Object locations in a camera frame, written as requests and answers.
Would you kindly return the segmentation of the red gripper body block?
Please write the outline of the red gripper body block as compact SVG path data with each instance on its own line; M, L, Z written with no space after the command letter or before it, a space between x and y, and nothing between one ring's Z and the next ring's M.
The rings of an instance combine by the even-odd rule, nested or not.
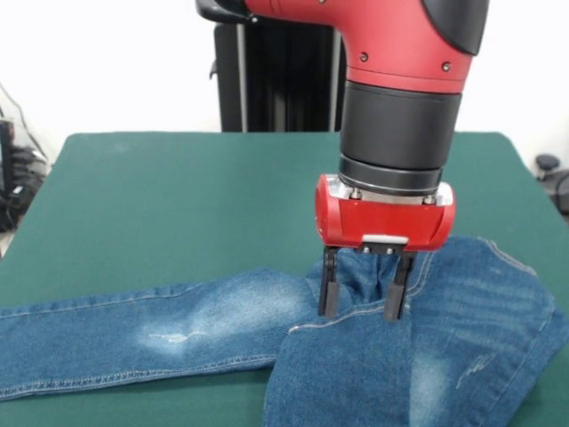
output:
M317 182L316 225L325 246L434 251L450 236L455 212L454 192L446 182L426 197L350 187L336 174L323 174Z

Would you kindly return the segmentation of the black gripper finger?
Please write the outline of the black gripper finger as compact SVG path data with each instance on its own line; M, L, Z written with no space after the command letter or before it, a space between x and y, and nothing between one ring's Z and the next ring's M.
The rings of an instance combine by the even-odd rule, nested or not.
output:
M396 273L389 285L384 305L384 318L389 322L396 322L401 318L407 281L413 270L416 256L416 253L403 253L399 258Z
M324 248L318 315L325 318L334 318L338 312L340 286L337 282L336 271L339 250L337 246Z

